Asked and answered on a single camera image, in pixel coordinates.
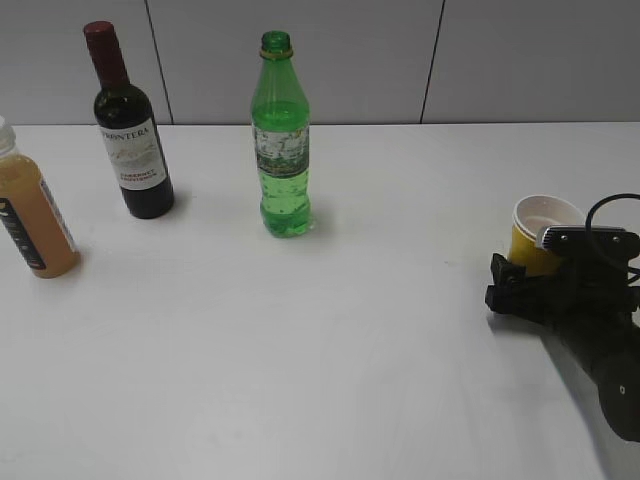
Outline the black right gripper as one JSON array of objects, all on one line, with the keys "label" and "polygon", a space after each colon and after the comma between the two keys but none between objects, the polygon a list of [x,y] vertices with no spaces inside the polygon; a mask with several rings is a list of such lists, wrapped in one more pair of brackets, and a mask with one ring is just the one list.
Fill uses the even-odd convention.
[{"label": "black right gripper", "polygon": [[519,265],[493,253],[490,271],[486,306],[541,325],[571,314],[626,315],[639,307],[639,289],[627,273],[591,252],[567,258],[534,249],[519,255]]}]

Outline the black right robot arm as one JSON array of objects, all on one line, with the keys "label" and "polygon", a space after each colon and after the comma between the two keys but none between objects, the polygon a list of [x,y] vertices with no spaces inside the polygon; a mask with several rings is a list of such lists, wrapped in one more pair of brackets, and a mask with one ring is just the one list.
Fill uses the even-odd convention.
[{"label": "black right robot arm", "polygon": [[605,263],[566,259],[552,275],[495,253],[485,303],[497,314],[537,324],[560,339],[596,385],[603,415],[622,439],[639,440],[639,289]]}]

